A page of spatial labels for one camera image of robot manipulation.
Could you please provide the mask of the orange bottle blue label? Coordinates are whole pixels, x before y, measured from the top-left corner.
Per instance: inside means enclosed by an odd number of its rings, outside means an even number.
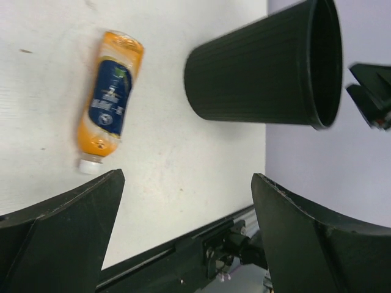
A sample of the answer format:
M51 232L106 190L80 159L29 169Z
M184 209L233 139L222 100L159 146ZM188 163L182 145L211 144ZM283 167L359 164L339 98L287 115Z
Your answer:
M120 144L126 107L137 80L144 47L133 37L106 31L94 81L78 126L79 171L94 175Z

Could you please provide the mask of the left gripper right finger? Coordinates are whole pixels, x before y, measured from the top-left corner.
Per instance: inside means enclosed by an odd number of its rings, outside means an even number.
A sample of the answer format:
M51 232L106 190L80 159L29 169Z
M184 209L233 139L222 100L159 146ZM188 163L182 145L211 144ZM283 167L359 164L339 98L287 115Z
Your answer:
M261 173L251 189L274 292L390 292L390 228L335 212Z

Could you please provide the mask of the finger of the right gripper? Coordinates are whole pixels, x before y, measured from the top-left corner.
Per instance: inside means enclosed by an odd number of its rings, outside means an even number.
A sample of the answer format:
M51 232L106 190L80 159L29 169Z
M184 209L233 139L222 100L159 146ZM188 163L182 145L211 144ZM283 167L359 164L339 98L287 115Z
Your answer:
M355 63L349 70L377 107L390 107L390 65Z
M390 130L390 100L381 102L361 85L351 84L346 91L370 128Z

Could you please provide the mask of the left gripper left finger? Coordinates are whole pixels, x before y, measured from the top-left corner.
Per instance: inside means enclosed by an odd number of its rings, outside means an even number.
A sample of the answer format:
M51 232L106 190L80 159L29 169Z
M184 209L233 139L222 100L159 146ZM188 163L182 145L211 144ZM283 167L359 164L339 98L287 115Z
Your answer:
M1 292L95 292L125 177L111 170L1 216Z

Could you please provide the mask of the black plastic bin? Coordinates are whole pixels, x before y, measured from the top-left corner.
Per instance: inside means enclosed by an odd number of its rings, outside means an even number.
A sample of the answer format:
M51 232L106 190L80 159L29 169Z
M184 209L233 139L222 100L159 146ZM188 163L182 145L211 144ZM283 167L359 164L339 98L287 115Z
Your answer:
M343 78L334 1L302 1L194 48L187 99L203 119L309 125L337 116Z

